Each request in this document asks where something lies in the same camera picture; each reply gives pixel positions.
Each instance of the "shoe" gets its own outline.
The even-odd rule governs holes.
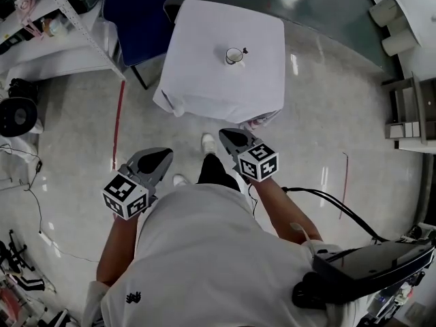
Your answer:
[[[211,134],[203,134],[202,136],[202,150],[204,156],[208,154],[217,154],[217,143]]]
[[[191,183],[182,174],[175,174],[172,177],[172,184],[175,187],[182,187],[183,185],[188,185],[188,184],[191,184]]]

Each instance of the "floor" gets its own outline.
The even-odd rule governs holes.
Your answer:
[[[310,27],[359,52],[392,77],[401,78],[399,62],[383,51],[386,37],[371,19],[372,0],[208,0],[245,7]],[[183,0],[168,0],[181,4]]]
[[[396,151],[384,138],[390,105],[379,84],[386,75],[357,52],[312,29],[286,22],[285,34],[285,107],[270,125],[255,131],[280,153],[281,169],[275,179],[283,186],[323,189],[342,199],[348,156],[345,203],[380,235],[396,238],[414,216],[422,156]],[[158,78],[163,60],[140,68],[147,81]],[[158,195],[171,191],[174,173],[195,181],[202,163],[201,134],[209,131],[216,136],[220,128],[231,125],[191,114],[176,118],[152,102],[156,82],[145,92],[130,72],[127,79],[117,166],[140,149],[167,146],[175,152],[174,162],[158,186]],[[40,216],[29,192],[17,188],[0,194],[0,237],[10,228],[16,231],[57,289],[56,295],[45,294],[44,300],[51,307],[66,307],[76,317],[80,317],[87,284],[95,277],[95,262],[112,223],[100,189],[112,168],[120,84],[110,71],[42,84],[45,132],[40,136],[39,154],[44,166],[32,190],[40,201],[42,229],[62,253],[39,237]],[[218,156],[230,170],[230,157],[221,145]],[[3,162],[9,158],[0,154]],[[326,242],[343,248],[370,242],[369,235],[347,216],[339,218],[339,211],[328,203],[304,193],[291,197]],[[265,230],[272,230],[261,204],[255,216]]]

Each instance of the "chair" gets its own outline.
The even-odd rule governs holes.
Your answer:
[[[131,67],[162,55],[170,44],[173,23],[164,10],[166,0],[104,0],[103,17],[116,25],[124,64]]]

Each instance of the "leg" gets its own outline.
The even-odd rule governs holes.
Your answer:
[[[134,65],[132,65],[130,68],[133,71],[133,73],[135,74],[135,76],[138,79],[138,81],[140,82],[140,84],[142,85],[142,87],[144,87],[145,91],[147,91],[149,88],[147,87],[147,85],[145,84],[143,79],[141,78],[141,75],[138,73],[138,70],[136,69],[136,67]]]
[[[238,182],[232,176],[225,173],[223,164],[213,153],[208,154],[204,158],[198,184],[218,184],[240,191]]]

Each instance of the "logo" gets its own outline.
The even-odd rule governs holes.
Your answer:
[[[139,302],[141,300],[141,292],[136,292],[135,294],[131,293],[125,297],[125,301],[127,304],[131,302]]]

